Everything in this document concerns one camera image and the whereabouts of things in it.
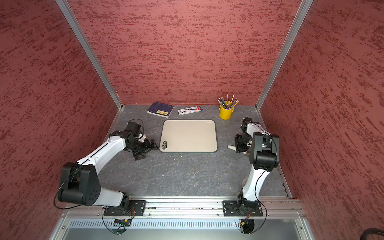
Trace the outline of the beige cutting board green rim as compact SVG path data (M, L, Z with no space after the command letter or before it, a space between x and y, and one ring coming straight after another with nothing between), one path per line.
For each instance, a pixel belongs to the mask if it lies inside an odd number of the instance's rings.
M218 150L213 120L166 120L160 151L163 153L215 153Z

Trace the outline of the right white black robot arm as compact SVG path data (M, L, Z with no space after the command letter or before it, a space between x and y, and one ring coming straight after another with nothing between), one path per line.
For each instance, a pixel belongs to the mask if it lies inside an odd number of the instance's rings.
M259 207L263 184L280 163L280 137L248 117L243 118L241 130L235 137L235 151L248 155L251 164L250 175L237 198L237 208L245 211Z

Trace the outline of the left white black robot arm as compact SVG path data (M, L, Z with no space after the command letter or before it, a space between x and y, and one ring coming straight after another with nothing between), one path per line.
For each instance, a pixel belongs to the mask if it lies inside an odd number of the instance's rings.
M126 215L133 210L129 195L101 187L99 173L118 153L133 154L134 160L145 159L157 149L155 140L145 135L144 122L132 119L123 131L114 131L96 150L75 163L66 163L61 169L60 187L54 201L79 206L102 206Z

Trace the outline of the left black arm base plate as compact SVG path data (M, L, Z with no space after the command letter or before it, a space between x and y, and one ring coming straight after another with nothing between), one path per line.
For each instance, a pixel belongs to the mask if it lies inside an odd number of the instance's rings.
M145 200L129 200L128 207L110 207L107 206L104 209L103 215L106 217L115 217L115 216L143 216L144 210L146 208Z

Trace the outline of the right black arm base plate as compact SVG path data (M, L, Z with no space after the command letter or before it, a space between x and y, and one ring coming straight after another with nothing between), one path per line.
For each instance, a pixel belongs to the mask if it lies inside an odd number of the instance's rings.
M262 217L263 210L259 201L223 201L225 217Z

